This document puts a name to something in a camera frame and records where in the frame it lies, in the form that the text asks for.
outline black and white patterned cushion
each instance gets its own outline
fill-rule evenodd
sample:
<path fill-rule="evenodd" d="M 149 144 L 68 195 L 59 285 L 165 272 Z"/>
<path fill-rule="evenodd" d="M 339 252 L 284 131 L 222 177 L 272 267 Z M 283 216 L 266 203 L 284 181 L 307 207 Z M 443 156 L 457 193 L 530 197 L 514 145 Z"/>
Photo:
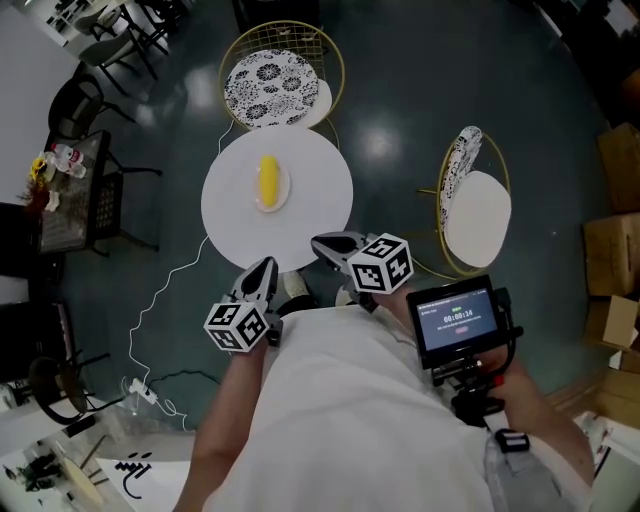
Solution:
<path fill-rule="evenodd" d="M 293 124 L 313 106 L 318 77 L 288 50 L 261 50 L 242 59 L 224 87 L 229 109 L 251 128 Z"/>
<path fill-rule="evenodd" d="M 462 180 L 471 172 L 473 162 L 480 153 L 482 146 L 482 131 L 476 126 L 467 126 L 464 128 L 449 156 L 447 170 L 440 187 L 440 229 L 444 232 L 449 216 L 449 206 L 451 199 L 462 183 Z"/>

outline metal table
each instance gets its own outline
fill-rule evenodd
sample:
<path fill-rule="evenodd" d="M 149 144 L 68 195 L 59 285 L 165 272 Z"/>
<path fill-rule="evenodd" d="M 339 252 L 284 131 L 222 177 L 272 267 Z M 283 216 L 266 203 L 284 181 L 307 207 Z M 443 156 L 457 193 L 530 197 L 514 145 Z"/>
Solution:
<path fill-rule="evenodd" d="M 84 154 L 87 168 L 83 178 L 56 172 L 49 188 L 60 193 L 55 212 L 42 212 L 40 254 L 85 249 L 93 245 L 100 179 L 109 152 L 111 135 L 99 131 L 73 145 Z"/>

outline white seat cushion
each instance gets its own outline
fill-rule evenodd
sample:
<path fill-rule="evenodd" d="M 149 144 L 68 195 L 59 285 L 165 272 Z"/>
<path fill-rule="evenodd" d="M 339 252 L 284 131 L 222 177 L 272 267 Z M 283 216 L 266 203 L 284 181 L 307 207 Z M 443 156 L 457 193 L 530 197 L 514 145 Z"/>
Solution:
<path fill-rule="evenodd" d="M 458 185 L 444 227 L 447 246 L 473 267 L 498 255 L 511 218 L 511 197 L 494 177 L 473 171 Z"/>

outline power strip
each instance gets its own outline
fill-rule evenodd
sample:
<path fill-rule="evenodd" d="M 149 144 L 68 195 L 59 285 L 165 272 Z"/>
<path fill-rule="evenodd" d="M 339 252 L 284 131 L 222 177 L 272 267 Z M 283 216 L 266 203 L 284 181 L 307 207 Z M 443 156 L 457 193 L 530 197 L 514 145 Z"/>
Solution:
<path fill-rule="evenodd" d="M 138 393 L 151 405 L 155 405 L 158 402 L 158 395 L 151 391 L 148 386 L 145 386 L 137 377 L 133 379 L 131 386 L 129 386 L 129 392 Z"/>

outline small display screen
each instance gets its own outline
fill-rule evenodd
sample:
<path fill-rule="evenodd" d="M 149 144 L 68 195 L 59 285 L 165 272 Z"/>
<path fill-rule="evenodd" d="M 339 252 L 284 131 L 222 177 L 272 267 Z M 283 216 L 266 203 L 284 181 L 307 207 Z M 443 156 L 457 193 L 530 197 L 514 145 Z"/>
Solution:
<path fill-rule="evenodd" d="M 497 329 L 486 288 L 418 306 L 427 350 L 447 347 Z"/>

